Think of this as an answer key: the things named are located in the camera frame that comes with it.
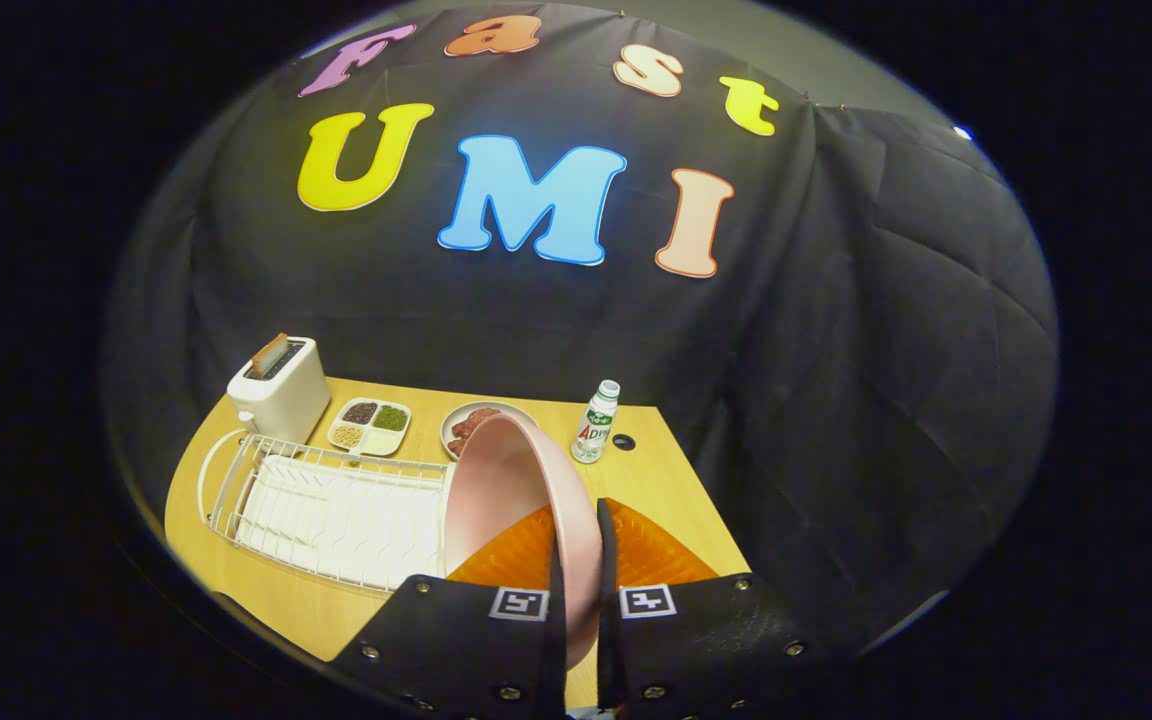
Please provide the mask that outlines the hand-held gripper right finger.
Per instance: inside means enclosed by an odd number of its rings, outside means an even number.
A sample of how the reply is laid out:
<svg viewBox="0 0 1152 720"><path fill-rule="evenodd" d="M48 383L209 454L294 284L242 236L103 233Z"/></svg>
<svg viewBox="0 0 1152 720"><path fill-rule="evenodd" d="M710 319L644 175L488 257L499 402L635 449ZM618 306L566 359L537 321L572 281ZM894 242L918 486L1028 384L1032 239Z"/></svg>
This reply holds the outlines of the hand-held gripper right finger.
<svg viewBox="0 0 1152 720"><path fill-rule="evenodd" d="M719 575L630 506L600 498L598 705L617 719L785 719L838 666L753 573Z"/></svg>

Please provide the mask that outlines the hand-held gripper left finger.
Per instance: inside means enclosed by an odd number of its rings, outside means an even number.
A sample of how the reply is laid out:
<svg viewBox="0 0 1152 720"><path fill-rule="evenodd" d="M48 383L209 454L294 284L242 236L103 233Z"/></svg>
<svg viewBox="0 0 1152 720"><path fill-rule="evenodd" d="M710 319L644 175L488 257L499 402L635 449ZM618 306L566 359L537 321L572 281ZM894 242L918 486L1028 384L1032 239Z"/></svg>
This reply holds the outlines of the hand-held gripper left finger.
<svg viewBox="0 0 1152 720"><path fill-rule="evenodd" d="M453 570L412 575L332 660L404 719L562 719L564 583L550 506Z"/></svg>

